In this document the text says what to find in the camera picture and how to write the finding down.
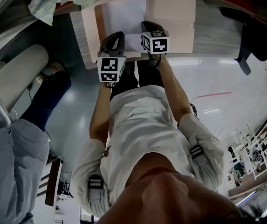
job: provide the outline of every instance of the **white cylinder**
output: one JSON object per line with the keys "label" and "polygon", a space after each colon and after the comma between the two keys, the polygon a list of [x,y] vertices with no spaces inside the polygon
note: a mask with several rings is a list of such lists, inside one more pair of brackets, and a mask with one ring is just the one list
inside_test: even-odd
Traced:
{"label": "white cylinder", "polygon": [[0,70],[0,101],[8,112],[47,63],[45,48],[33,45]]}

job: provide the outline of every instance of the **white floor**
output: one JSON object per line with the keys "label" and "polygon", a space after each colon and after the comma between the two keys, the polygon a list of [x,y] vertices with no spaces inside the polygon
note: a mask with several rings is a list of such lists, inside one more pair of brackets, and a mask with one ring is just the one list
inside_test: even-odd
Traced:
{"label": "white floor", "polygon": [[237,142],[237,130],[246,134],[246,124],[257,128],[267,118],[267,61],[253,55],[246,76],[239,64],[227,58],[169,59],[173,71],[198,118],[226,146]]}

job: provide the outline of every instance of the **leg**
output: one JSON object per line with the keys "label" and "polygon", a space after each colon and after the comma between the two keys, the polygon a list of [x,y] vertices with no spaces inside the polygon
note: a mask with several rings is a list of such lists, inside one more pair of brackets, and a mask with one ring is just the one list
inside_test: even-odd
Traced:
{"label": "leg", "polygon": [[53,109],[70,87],[71,81],[67,73],[59,71],[50,76],[42,83],[21,119],[25,119],[45,131],[46,122]]}
{"label": "leg", "polygon": [[137,79],[134,76],[134,62],[127,62],[123,74],[114,88],[110,100],[118,94],[137,88]]}
{"label": "leg", "polygon": [[158,85],[163,87],[163,82],[156,66],[150,66],[149,60],[138,61],[138,75],[139,75],[139,85]]}

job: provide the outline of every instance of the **jeans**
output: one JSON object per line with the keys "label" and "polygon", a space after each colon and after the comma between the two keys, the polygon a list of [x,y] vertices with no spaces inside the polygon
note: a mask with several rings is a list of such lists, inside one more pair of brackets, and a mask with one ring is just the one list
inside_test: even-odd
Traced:
{"label": "jeans", "polygon": [[21,116],[38,126],[43,132],[53,109],[71,87],[69,75],[59,71],[48,77],[36,92],[31,105]]}
{"label": "jeans", "polygon": [[137,88],[138,84],[140,87],[150,84],[164,87],[158,68],[150,66],[149,60],[138,61],[137,67],[139,76],[138,82],[134,76],[134,62],[127,62],[125,64],[119,82],[112,88],[110,100],[118,94]]}

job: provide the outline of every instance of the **red line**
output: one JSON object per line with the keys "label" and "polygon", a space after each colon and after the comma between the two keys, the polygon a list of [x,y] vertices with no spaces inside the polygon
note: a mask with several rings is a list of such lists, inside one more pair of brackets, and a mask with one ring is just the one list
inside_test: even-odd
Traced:
{"label": "red line", "polygon": [[196,98],[214,96],[214,95],[226,95],[226,94],[231,94],[231,92],[223,92],[223,93],[216,93],[216,94],[210,94],[210,95],[200,95],[200,96],[197,96]]}

